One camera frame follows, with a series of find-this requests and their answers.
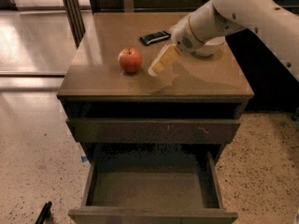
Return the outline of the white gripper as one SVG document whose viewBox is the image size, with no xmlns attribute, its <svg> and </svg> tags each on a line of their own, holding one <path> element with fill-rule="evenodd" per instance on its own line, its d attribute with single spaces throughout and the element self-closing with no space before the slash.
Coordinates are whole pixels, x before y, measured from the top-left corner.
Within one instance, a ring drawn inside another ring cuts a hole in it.
<svg viewBox="0 0 299 224">
<path fill-rule="evenodd" d="M 203 42 L 198 40 L 192 31 L 190 15 L 185 16 L 173 25 L 170 32 L 174 44 L 165 45 L 151 63 L 148 73 L 153 77 L 156 77 L 165 68 L 175 63 L 180 57 L 181 51 L 193 52 L 203 46 Z"/>
</svg>

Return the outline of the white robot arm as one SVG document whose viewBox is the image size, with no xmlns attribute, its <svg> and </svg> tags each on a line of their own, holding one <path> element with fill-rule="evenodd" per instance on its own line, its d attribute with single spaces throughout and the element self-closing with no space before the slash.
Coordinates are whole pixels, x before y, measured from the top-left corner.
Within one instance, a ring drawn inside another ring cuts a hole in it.
<svg viewBox="0 0 299 224">
<path fill-rule="evenodd" d="M 299 16 L 273 0 L 209 0 L 171 28 L 170 45 L 149 67 L 157 76 L 182 52 L 194 52 L 219 36 L 252 31 L 283 66 L 299 80 Z"/>
</svg>

